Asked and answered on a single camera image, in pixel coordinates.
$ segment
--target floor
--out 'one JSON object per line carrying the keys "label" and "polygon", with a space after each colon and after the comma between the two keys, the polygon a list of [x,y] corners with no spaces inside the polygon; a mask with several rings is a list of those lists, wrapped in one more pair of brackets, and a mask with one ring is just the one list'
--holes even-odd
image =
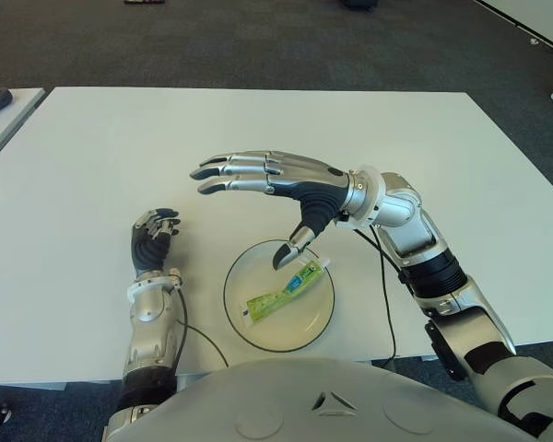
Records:
{"label": "floor", "polygon": [[[0,86],[464,91],[553,184],[553,51],[473,0],[0,0]],[[553,343],[521,347],[553,366]],[[438,362],[401,374],[476,403]],[[0,441],[93,441],[118,382],[0,387]]]}

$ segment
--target toothpaste tube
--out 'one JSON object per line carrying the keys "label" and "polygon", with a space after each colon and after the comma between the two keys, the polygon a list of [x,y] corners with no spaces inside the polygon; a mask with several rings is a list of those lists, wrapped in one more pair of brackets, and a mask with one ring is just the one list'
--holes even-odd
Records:
{"label": "toothpaste tube", "polygon": [[310,261],[299,270],[280,291],[254,297],[241,306],[241,316],[247,327],[266,318],[273,311],[285,306],[315,283],[330,263],[327,258]]}

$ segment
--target black cable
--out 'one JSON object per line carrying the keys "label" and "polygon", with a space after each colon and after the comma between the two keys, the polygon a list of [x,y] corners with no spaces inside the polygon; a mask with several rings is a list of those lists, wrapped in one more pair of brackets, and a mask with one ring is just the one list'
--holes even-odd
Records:
{"label": "black cable", "polygon": [[[387,260],[387,262],[389,262],[391,264],[391,266],[395,269],[395,271],[398,274],[401,273],[401,269],[399,267],[397,267],[397,264],[395,264],[394,260],[392,260],[391,257],[387,253],[385,253],[385,250],[383,250],[380,246],[378,246],[375,242],[373,242],[372,239],[370,239],[368,236],[366,236],[360,230],[355,230],[355,233],[360,235],[364,240],[366,240],[369,244],[371,244],[372,247],[374,247],[382,255],[382,257],[385,258],[385,260]],[[410,287],[409,284],[406,284],[405,286],[406,286],[407,291],[409,292],[409,294],[413,296],[414,291],[412,290],[412,287]]]}
{"label": "black cable", "polygon": [[395,332],[394,332],[394,325],[391,321],[391,312],[389,310],[389,298],[387,297],[387,285],[385,284],[385,261],[383,260],[383,254],[381,248],[381,242],[379,241],[379,237],[377,236],[377,232],[375,232],[375,229],[372,228],[372,226],[369,226],[371,228],[372,235],[375,237],[375,241],[377,243],[377,248],[379,250],[379,258],[381,259],[381,283],[383,287],[383,297],[385,298],[385,310],[387,310],[387,322],[389,323],[389,332],[391,332],[391,340],[394,343],[394,351],[392,352],[391,356],[383,363],[381,368],[385,368],[387,364],[389,364],[391,361],[395,359],[395,355],[397,354],[397,344],[395,343]]}
{"label": "black cable", "polygon": [[182,290],[180,288],[177,289],[177,292],[178,292],[178,296],[181,299],[182,315],[184,316],[184,320],[182,323],[183,327],[182,327],[181,345],[178,347],[178,352],[176,353],[176,356],[174,356],[174,362],[172,363],[172,373],[176,373],[176,370],[178,369],[178,363],[181,360],[182,350],[184,350],[184,343],[186,342],[186,331],[189,329],[188,312],[186,311],[186,302],[184,301],[184,294],[182,293]]}
{"label": "black cable", "polygon": [[[179,324],[181,325],[184,325],[182,323],[181,320],[177,320]],[[193,332],[197,332],[199,333],[201,336],[203,336],[205,339],[207,339],[207,341],[213,345],[215,347],[215,349],[218,351],[219,353],[219,356],[221,356],[221,359],[223,359],[223,364],[225,364],[225,367],[226,368],[229,368],[229,363],[228,363],[228,360],[226,359],[225,355],[223,354],[223,352],[221,351],[221,349],[219,349],[218,345],[216,343],[213,342],[213,340],[211,338],[209,338],[206,334],[204,334],[202,331],[200,331],[199,329],[197,329],[194,325],[187,325],[186,327],[188,327],[189,329],[191,329]]]}

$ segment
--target silver robotic hand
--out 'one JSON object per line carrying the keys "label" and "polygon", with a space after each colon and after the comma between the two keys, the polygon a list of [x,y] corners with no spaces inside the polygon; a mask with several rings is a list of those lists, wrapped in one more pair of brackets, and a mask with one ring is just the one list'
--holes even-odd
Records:
{"label": "silver robotic hand", "polygon": [[178,212],[172,209],[149,210],[133,225],[131,258],[137,276],[162,271],[170,250],[171,237],[178,235]]}
{"label": "silver robotic hand", "polygon": [[211,157],[191,177],[206,180],[198,189],[205,195],[256,191],[300,202],[301,222],[276,252],[275,269],[293,261],[330,221],[359,212],[369,181],[366,175],[343,172],[312,158],[265,151]]}

